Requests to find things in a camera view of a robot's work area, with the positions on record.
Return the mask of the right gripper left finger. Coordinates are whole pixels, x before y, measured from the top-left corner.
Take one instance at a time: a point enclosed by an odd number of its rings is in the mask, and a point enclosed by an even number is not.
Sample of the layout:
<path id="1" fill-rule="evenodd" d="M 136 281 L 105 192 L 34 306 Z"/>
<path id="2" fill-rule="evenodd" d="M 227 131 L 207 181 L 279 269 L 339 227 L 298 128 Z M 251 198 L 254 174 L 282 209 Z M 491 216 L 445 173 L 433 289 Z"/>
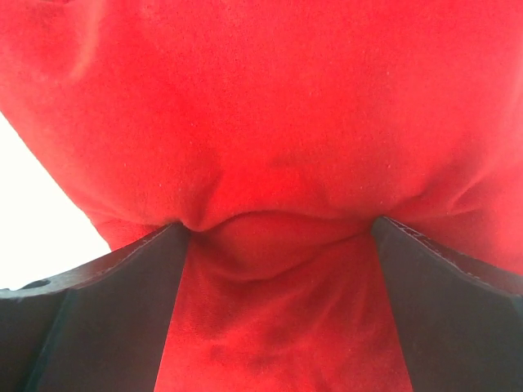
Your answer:
<path id="1" fill-rule="evenodd" d="M 1 292 L 1 389 L 151 391 L 190 233 L 167 225 L 84 265 Z"/>

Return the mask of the red t shirt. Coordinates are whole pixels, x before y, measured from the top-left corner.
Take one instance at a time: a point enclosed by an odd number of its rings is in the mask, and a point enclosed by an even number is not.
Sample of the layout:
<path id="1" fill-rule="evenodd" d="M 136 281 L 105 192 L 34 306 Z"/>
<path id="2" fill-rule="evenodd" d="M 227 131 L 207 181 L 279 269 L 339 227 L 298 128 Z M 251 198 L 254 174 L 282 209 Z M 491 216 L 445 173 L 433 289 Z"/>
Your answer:
<path id="1" fill-rule="evenodd" d="M 158 391 L 408 391 L 390 216 L 522 271 L 519 1 L 4 1 L 1 111 L 114 249 L 189 252 Z"/>

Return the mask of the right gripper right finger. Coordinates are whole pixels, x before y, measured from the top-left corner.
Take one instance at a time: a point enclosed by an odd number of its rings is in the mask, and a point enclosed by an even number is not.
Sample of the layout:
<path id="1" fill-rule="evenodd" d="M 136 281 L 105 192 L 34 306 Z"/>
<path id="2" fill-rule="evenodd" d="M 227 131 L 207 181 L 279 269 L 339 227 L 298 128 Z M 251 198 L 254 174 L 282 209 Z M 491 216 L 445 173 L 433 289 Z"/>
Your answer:
<path id="1" fill-rule="evenodd" d="M 522 277 L 375 220 L 401 350 L 415 391 L 522 389 Z"/>

